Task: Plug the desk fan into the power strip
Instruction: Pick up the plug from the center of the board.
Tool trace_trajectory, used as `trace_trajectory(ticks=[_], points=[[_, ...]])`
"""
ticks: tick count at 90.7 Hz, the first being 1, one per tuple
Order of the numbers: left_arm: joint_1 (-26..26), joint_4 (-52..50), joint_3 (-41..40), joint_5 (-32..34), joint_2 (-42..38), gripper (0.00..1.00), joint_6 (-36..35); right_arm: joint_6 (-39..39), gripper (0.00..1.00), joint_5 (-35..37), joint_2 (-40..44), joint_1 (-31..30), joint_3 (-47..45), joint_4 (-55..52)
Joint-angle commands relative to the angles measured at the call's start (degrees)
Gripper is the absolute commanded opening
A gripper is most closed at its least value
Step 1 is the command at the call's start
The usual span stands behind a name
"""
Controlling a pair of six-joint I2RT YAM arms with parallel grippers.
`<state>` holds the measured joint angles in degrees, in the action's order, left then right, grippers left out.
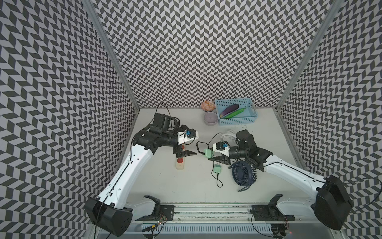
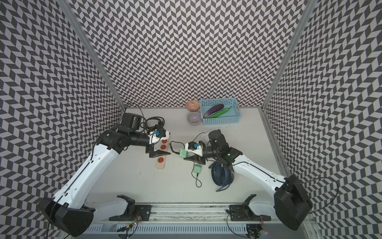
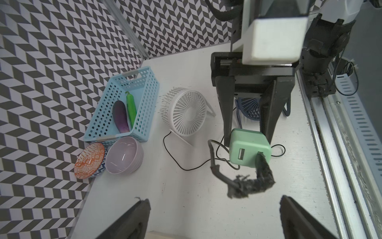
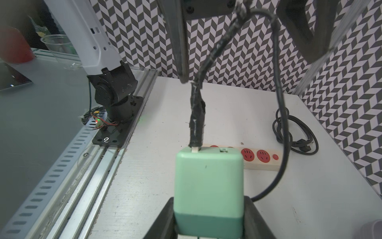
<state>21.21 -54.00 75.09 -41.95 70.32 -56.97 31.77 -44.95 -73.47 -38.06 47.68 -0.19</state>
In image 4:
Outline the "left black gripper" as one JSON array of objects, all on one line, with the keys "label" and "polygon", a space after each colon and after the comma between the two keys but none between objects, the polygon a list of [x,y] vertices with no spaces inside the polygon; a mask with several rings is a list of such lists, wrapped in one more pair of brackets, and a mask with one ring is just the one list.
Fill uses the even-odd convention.
[{"label": "left black gripper", "polygon": [[[306,3],[307,1],[304,0],[279,1],[276,13],[304,60],[311,64],[329,50],[339,1],[316,2],[314,31],[311,31],[308,25],[305,12]],[[174,65],[182,84],[189,81],[186,21],[229,15],[234,13],[236,7],[245,13],[249,11],[249,7],[245,7],[237,1],[158,0],[157,5],[165,22],[174,56]]]}]

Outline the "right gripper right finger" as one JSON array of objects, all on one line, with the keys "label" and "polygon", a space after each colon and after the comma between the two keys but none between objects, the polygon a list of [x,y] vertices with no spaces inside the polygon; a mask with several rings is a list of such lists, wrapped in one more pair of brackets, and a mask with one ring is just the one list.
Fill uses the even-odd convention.
[{"label": "right gripper right finger", "polygon": [[276,239],[250,197],[244,197],[243,239]]}]

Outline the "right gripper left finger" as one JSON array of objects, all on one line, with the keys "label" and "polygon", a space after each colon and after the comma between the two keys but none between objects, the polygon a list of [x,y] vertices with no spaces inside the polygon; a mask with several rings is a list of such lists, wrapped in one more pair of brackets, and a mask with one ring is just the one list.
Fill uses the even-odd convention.
[{"label": "right gripper left finger", "polygon": [[147,231],[144,239],[177,239],[176,219],[174,214],[174,198],[171,197],[154,223]]}]

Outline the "green power adapter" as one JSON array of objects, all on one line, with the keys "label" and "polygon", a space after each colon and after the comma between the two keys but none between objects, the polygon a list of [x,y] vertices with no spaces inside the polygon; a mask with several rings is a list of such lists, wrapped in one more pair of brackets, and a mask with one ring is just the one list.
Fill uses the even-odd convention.
[{"label": "green power adapter", "polygon": [[174,215],[185,236],[243,235],[244,159],[234,148],[186,147],[176,157]]}]

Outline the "cream power strip red sockets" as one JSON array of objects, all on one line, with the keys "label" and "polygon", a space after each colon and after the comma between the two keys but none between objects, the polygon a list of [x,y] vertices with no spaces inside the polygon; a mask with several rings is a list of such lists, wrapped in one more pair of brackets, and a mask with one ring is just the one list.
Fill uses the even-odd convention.
[{"label": "cream power strip red sockets", "polygon": [[279,171],[283,152],[276,149],[247,148],[243,146],[225,146],[204,144],[203,147],[235,148],[244,159],[244,168],[251,170]]}]

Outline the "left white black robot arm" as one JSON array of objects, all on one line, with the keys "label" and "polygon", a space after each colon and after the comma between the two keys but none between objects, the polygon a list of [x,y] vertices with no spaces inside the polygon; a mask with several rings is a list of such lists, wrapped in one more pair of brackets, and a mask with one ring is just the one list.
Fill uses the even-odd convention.
[{"label": "left white black robot arm", "polygon": [[[63,30],[73,44],[86,73],[99,77],[123,66],[122,58],[110,44],[89,1],[47,1]],[[254,16],[266,17],[272,29],[274,83],[279,109],[285,110],[279,71],[279,30],[285,26],[297,49],[307,62],[314,62],[329,49],[334,25],[337,1],[320,1],[316,9],[315,30],[311,31],[304,13],[305,1],[280,1],[275,14],[265,9],[251,7],[251,1],[244,1],[229,8],[222,1],[197,1],[202,8],[194,14],[187,14],[186,1],[158,1],[160,16],[164,19],[175,58],[180,81],[189,80],[189,53],[186,34],[186,20],[215,17],[235,13],[229,29],[215,44],[195,76],[196,97],[200,94],[203,80],[216,59],[243,25]]]}]

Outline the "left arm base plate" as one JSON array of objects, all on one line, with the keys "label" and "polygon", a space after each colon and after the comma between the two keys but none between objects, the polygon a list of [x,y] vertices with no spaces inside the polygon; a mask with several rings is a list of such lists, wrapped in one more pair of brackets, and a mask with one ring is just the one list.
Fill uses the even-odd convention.
[{"label": "left arm base plate", "polygon": [[100,146],[122,147],[133,130],[135,120],[139,118],[143,103],[143,97],[128,96],[117,105],[106,107],[106,113],[111,114],[111,117],[101,119],[103,125],[92,143]]}]

